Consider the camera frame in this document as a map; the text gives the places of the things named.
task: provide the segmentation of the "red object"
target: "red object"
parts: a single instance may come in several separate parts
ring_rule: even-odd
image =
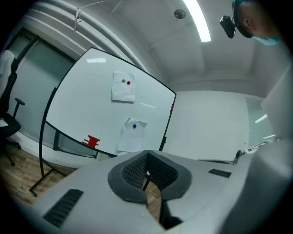
[[[96,145],[98,145],[97,142],[100,141],[99,139],[97,139],[97,138],[95,138],[95,137],[92,137],[92,136],[90,136],[90,135],[88,136],[88,138],[90,138],[89,141],[84,139],[84,141],[87,141],[88,143],[85,143],[85,142],[83,142],[83,141],[82,141],[81,143],[86,144],[86,145],[88,145],[88,146],[90,146],[90,147],[95,148]]]

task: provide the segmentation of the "smoke detector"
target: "smoke detector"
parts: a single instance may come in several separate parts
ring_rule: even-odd
[[[185,16],[186,16],[186,13],[184,10],[181,10],[181,9],[177,9],[175,12],[174,12],[174,15],[177,19],[184,19]]]

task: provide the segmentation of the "paper note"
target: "paper note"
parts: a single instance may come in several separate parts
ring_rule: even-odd
[[[129,118],[123,127],[123,133],[118,143],[118,151],[137,152],[141,150],[142,136],[146,122]]]
[[[113,75],[112,100],[134,101],[136,77],[133,73],[115,71]]]
[[[8,124],[4,121],[4,119],[0,119],[0,127],[6,127]]]

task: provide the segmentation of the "wooden floor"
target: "wooden floor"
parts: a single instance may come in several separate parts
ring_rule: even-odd
[[[12,160],[14,160],[15,166],[10,165],[10,161],[4,154],[0,155],[0,175],[3,183],[13,199],[31,205],[36,198],[29,192],[29,188],[41,178],[39,160],[13,146],[8,146],[7,151]],[[45,164],[43,166],[44,172],[48,172],[50,168]],[[66,174],[75,171],[73,168],[63,166],[59,169]],[[38,197],[40,197],[47,189],[63,178],[61,174],[52,172],[34,191],[37,193]],[[161,210],[161,193],[157,186],[150,182],[147,186],[146,194],[148,199],[148,210],[152,216],[158,220]]]

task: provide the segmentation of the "chair base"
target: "chair base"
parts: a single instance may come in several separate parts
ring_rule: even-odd
[[[6,156],[6,157],[8,158],[8,160],[10,161],[10,164],[11,164],[12,166],[14,166],[14,165],[15,165],[15,162],[11,159],[9,153],[7,152],[7,150],[6,150],[6,148],[5,148],[5,146],[7,146],[7,145],[14,145],[14,146],[16,146],[19,150],[21,150],[22,147],[20,146],[20,144],[19,144],[18,142],[10,141],[10,140],[8,140],[8,139],[6,139],[6,138],[3,139],[3,141],[1,142],[1,148],[4,150],[5,156]]]

